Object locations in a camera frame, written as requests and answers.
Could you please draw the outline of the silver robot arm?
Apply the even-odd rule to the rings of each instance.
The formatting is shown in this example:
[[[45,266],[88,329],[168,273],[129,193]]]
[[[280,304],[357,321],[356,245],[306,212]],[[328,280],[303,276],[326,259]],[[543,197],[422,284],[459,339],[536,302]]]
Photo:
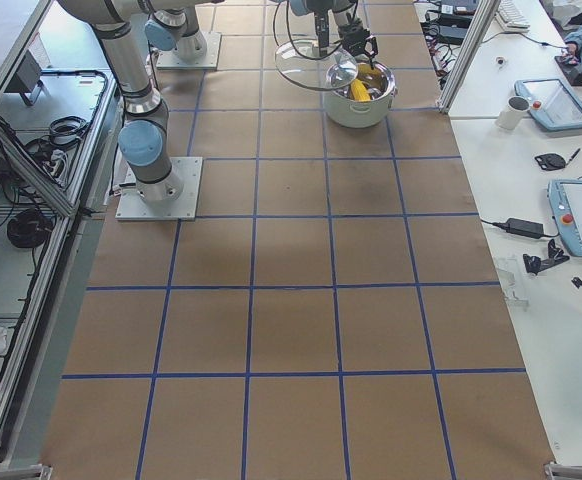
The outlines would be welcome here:
[[[325,60],[342,50],[355,59],[364,57],[373,62],[378,54],[377,40],[359,18],[357,9],[356,1],[288,1],[286,13],[311,15],[317,36],[315,46],[303,49],[300,41],[289,35],[291,48],[304,60]],[[151,46],[163,52],[173,51],[185,61],[199,58],[207,50],[193,7],[151,7],[144,32]]]
[[[62,1],[72,17],[88,24],[125,100],[128,121],[118,146],[146,204],[170,202],[181,196],[184,179],[167,153],[168,107],[149,76],[132,38],[130,18],[145,13],[145,36],[160,51],[176,50],[180,58],[207,53],[200,31],[198,1]]]

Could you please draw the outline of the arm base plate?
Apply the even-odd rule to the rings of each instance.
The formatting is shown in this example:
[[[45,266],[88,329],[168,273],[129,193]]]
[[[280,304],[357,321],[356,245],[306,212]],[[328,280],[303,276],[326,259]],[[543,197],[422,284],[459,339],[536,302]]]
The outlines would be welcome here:
[[[130,168],[129,187],[121,189],[116,219],[121,221],[171,221],[196,218],[203,169],[202,157],[171,157],[170,174],[155,184],[138,183]]]
[[[161,51],[157,68],[160,70],[216,70],[222,35],[219,32],[197,31],[182,37],[171,51]]]

